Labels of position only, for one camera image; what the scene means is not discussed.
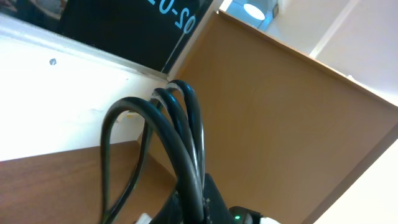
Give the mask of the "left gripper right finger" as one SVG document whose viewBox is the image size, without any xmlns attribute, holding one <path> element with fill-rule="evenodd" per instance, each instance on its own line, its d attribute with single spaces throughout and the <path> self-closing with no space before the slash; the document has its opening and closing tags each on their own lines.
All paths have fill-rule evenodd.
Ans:
<svg viewBox="0 0 398 224">
<path fill-rule="evenodd" d="M 235 219 L 229 212 L 210 174 L 205 174 L 203 190 L 204 212 L 206 224 L 235 224 Z"/>
</svg>

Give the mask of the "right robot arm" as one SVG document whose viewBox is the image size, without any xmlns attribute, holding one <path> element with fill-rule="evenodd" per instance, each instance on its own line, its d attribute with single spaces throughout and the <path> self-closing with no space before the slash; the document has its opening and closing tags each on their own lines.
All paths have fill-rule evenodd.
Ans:
<svg viewBox="0 0 398 224">
<path fill-rule="evenodd" d="M 265 217 L 259 212 L 240 206 L 230 207 L 229 212 L 238 224 L 280 224 L 273 218 Z"/>
</svg>

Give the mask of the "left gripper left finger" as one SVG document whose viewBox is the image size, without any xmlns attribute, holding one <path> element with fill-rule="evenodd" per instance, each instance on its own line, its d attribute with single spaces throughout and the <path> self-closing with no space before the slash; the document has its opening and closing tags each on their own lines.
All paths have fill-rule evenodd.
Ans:
<svg viewBox="0 0 398 224">
<path fill-rule="evenodd" d="M 182 209 L 180 207 L 179 194 L 173 191 L 165 205 L 158 214 L 150 221 L 150 224 L 181 224 Z"/>
</svg>

